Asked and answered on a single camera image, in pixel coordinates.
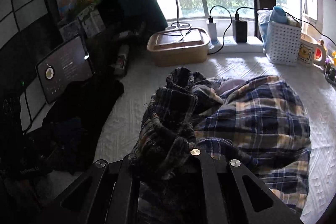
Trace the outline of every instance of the beige storage box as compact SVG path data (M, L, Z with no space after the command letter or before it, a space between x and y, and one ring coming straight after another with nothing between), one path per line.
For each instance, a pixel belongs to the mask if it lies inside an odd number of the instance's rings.
M147 44L158 67L202 63L207 59L210 37L206 30L187 28L165 31L165 34L169 35L152 35Z

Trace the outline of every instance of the mug handle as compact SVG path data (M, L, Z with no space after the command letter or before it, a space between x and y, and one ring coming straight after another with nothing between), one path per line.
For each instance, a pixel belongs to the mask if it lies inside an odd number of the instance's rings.
M321 50L322 55L321 55L321 57L319 59L315 59L314 58L313 63L315 65L318 65L318 66L324 66L326 58L327 58L326 49L323 46L319 45L319 44L316 45L316 48L319 48Z

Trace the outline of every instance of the cartoon character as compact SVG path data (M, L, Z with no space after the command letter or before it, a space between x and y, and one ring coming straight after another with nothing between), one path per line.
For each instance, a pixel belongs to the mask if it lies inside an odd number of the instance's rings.
M301 44L299 50L299 57L302 58L303 60L309 61L310 55L311 55L311 49Z

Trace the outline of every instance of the beige mug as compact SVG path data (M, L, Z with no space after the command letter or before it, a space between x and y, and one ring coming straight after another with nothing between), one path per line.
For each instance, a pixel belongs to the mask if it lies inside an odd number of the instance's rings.
M316 50L320 49L322 55L319 59L315 58ZM309 35L301 34L300 48L298 54L298 61L305 65L318 65L323 66L327 58L326 50L323 46L319 45L317 41Z

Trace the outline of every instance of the plaid shirt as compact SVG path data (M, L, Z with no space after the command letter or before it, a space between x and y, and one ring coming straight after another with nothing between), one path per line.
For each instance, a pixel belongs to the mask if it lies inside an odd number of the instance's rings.
M172 115L174 111L169 111L168 103L171 97L164 90L158 90L159 105L165 105L166 108L156 107L156 111L161 113L156 117L160 120L159 116L166 115L164 117L167 118L167 113L170 113L170 117L179 117L175 118L179 125L177 128L190 123L197 138L197 146L206 150L214 159L220 159L222 155L227 160L239 159L290 209L301 214L308 194L310 127L296 93L277 76L261 76L220 94L220 87L225 80L205 79L201 74L186 73L187 71L181 73L180 70L181 68L175 69L173 75L170 74L166 88L177 88L180 92L194 96L194 100L189 100L192 103L182 107L182 115L177 114L178 107ZM180 86L188 87L185 89L187 92L179 89ZM157 95L152 97L145 112L139 140L147 134L146 124L152 123L155 117L155 114L150 116L149 113L150 106L155 101L158 102ZM184 140L184 150L179 154L180 161L175 159L174 164L169 166L170 174L173 167L178 166L175 164L185 162L188 150L194 147L193 136L190 135L189 126L187 128L186 137L181 136L180 129L175 131ZM131 155L133 163L137 165L138 162L134 159L142 155L139 143ZM179 215L176 210L170 211L169 206L162 206L157 193L148 187L142 187L139 196L138 211L142 220L139 223L152 222L148 219L165 223L164 216L170 215L171 218ZM174 199L173 193L168 196Z

